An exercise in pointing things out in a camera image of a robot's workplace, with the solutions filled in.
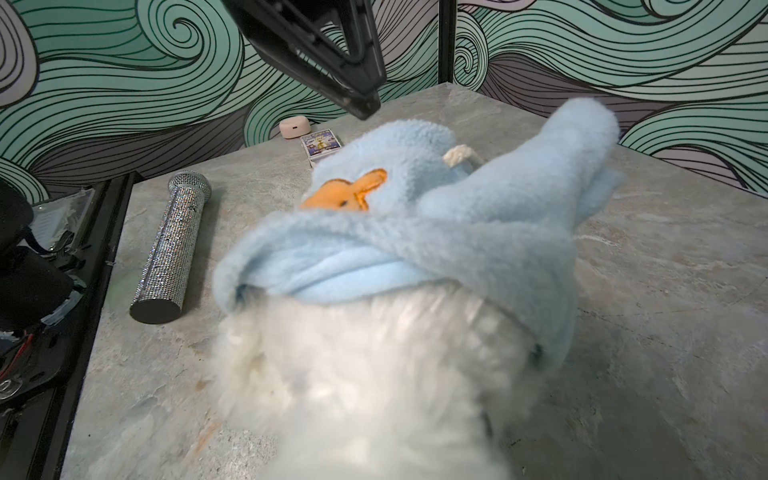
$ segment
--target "plush hat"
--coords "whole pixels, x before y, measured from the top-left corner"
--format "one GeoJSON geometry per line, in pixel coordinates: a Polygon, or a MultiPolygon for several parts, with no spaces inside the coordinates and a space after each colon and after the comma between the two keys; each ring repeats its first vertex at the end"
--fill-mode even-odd
{"type": "Polygon", "coordinates": [[[248,233],[217,267],[214,295],[231,312],[243,286],[340,303],[455,280],[513,312],[559,363],[575,315],[573,232],[621,183],[604,166],[618,134],[607,108],[574,99],[474,170],[449,129],[386,124],[323,159],[296,211],[248,233]]]}

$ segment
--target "orange bunny patch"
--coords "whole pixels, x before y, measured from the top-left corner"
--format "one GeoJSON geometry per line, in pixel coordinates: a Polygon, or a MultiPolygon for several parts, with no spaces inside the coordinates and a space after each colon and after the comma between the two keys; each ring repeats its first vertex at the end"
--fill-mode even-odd
{"type": "Polygon", "coordinates": [[[379,168],[363,175],[355,183],[340,178],[328,180],[301,204],[301,208],[367,212],[366,197],[381,187],[386,182],[386,177],[386,170],[379,168]]]}

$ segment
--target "rhinestone microphone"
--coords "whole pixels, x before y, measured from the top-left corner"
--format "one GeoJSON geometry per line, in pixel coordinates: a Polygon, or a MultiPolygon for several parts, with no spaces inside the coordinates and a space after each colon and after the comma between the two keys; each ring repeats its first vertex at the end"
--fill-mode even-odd
{"type": "Polygon", "coordinates": [[[163,221],[131,304],[131,316],[142,323],[168,323],[181,316],[197,230],[211,194],[208,180],[192,171],[171,177],[168,191],[163,221]]]}

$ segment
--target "plush toy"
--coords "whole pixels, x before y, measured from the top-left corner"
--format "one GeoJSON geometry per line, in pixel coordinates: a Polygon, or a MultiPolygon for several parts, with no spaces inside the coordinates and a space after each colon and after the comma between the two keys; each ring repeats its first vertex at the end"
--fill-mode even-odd
{"type": "Polygon", "coordinates": [[[214,391],[280,436],[267,478],[508,478],[488,433],[568,352],[574,229],[621,183],[604,166],[618,135],[580,98],[482,166],[424,121],[318,163],[298,209],[214,275],[214,391]]]}

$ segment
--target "marble countertop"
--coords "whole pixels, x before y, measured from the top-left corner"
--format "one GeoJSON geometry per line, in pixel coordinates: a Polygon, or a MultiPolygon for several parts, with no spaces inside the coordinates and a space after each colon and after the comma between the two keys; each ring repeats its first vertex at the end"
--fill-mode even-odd
{"type": "MultiPolygon", "coordinates": [[[[342,142],[387,121],[445,124],[483,157],[544,119],[439,85],[366,122],[324,124],[342,142]]],[[[578,231],[577,336],[530,419],[505,440],[525,478],[758,478],[768,468],[768,201],[623,147],[628,181],[578,231]]],[[[298,140],[198,164],[214,194],[200,225],[184,316],[144,325],[128,307],[170,175],[135,186],[65,459],[65,480],[248,479],[276,448],[223,425],[206,361],[222,312],[217,261],[309,186],[298,140]]]]}

